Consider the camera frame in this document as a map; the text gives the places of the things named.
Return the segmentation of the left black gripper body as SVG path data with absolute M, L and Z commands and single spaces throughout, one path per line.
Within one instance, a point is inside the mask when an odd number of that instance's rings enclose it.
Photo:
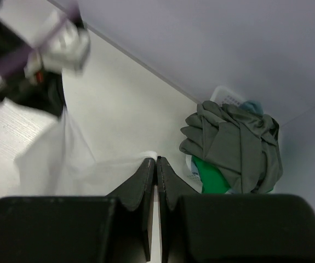
M 2 78 L 0 104 L 6 99 L 59 118 L 66 107 L 62 74 L 42 69 L 29 78 L 22 72 Z

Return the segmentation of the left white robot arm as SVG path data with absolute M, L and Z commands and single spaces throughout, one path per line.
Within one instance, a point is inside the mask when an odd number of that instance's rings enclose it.
M 30 46 L 0 21 L 0 104 L 10 100 L 60 117 L 66 106 L 62 76 L 43 66 L 26 75 L 30 51 Z

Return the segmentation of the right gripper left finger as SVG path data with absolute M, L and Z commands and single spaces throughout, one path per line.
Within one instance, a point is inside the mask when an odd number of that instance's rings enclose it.
M 106 196 L 0 198 L 0 262 L 148 262 L 155 161 Z

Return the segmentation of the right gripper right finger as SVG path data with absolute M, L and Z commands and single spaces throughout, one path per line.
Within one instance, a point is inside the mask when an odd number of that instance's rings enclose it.
M 315 262 L 315 212 L 283 194 L 200 194 L 156 164 L 163 262 Z

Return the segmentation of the white t shirt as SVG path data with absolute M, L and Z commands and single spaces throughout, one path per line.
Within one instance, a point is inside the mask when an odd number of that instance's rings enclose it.
M 95 159 L 79 126 L 67 110 L 14 161 L 20 196 L 104 196 L 128 180 L 145 159 L 146 151 L 106 161 Z

